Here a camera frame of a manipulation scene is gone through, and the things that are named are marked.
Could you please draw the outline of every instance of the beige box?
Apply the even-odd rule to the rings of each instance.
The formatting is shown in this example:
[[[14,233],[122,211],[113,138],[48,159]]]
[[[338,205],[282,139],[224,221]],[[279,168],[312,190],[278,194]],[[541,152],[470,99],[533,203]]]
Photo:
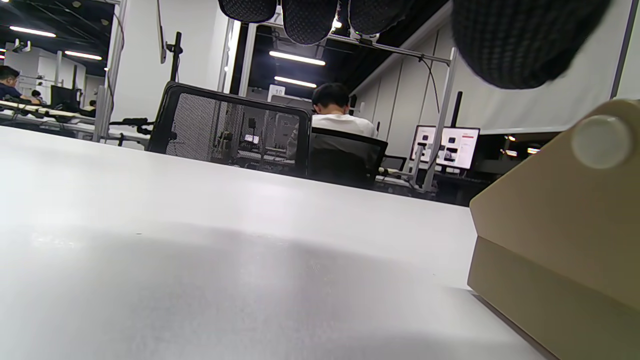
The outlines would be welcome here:
[[[615,167],[587,167],[572,149],[596,115],[632,135]],[[640,359],[639,139],[639,103],[607,102],[470,204],[469,286],[561,360]]]

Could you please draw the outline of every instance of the chair backrest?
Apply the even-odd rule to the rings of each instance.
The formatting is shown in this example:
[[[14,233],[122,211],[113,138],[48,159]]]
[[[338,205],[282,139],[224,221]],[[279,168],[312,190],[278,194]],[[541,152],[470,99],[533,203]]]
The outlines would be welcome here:
[[[309,112],[169,82],[148,151],[254,170],[305,176]],[[298,127],[295,159],[286,146]]]
[[[382,158],[381,167],[392,168],[394,170],[402,171],[404,169],[405,163],[406,163],[406,158],[402,156],[385,155],[385,157]]]
[[[308,176],[313,180],[370,188],[387,142],[368,136],[313,127]]]

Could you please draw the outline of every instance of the ceiling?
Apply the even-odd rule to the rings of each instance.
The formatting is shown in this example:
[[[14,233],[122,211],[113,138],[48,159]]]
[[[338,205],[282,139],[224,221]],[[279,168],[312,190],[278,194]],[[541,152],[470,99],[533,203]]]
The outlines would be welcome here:
[[[0,44],[13,43],[17,37],[31,41],[32,47],[50,53],[75,51],[102,57],[70,59],[83,64],[86,73],[104,76],[109,55],[114,6],[100,0],[10,0],[0,3]],[[55,38],[18,33],[9,26],[37,29],[56,34]]]
[[[349,36],[348,28],[348,4],[346,0],[340,0],[339,21],[342,27],[335,30],[336,35]],[[429,18],[431,18],[448,0],[416,0],[405,19],[380,35],[379,44],[399,47],[412,36]],[[237,94],[242,72],[244,47],[246,44],[247,25],[241,28],[238,43],[236,64],[233,73],[232,92]],[[326,66],[311,65],[297,61],[276,59],[269,55],[275,49],[283,53],[291,53],[293,44],[286,39],[284,33],[275,31],[268,26],[258,26],[255,47],[253,49],[253,61],[249,86],[268,89],[275,83],[274,77],[306,81],[321,85],[329,82],[345,84],[350,90],[355,89],[390,55],[388,51],[361,47],[336,40],[326,40],[319,45],[303,48],[300,51],[307,54],[321,54],[316,56],[326,62]],[[313,89],[304,86],[284,84],[287,94],[311,98]]]

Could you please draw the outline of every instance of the white t-shirt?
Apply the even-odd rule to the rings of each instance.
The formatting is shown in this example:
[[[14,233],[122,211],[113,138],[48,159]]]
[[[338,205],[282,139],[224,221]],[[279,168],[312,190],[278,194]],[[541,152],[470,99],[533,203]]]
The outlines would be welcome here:
[[[336,131],[344,131],[356,135],[364,135],[370,138],[378,137],[378,131],[368,120],[351,115],[314,115],[311,119],[312,127],[321,127]],[[293,159],[296,156],[296,148],[298,144],[298,127],[291,134],[291,138],[287,143],[287,156]]]
[[[314,115],[311,126],[344,131],[345,133],[364,135],[370,138],[378,136],[376,127],[368,120],[351,115]]]

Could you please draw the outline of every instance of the person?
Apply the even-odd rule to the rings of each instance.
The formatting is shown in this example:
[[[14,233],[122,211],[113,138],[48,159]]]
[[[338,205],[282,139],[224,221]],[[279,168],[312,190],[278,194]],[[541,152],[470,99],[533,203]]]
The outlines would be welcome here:
[[[316,114],[311,120],[312,127],[344,131],[371,138],[378,136],[376,127],[370,121],[349,115],[349,90],[340,83],[328,83],[314,91],[311,98]],[[296,157],[298,128],[287,142],[287,157]]]
[[[32,98],[34,98],[34,99],[36,99],[36,100],[38,100],[38,101],[40,101],[40,104],[45,105],[45,102],[44,102],[44,100],[42,99],[42,94],[41,94],[38,90],[33,90],[33,91],[31,92],[31,97],[32,97]]]
[[[86,111],[92,111],[92,110],[95,110],[95,105],[96,105],[95,100],[90,100],[90,101],[89,101],[89,106],[85,106],[85,107],[83,108],[83,110],[86,110]]]
[[[0,65],[0,100],[9,95],[20,99],[29,100],[33,104],[40,104],[40,101],[32,97],[24,96],[15,88],[18,85],[20,72],[6,65]]]

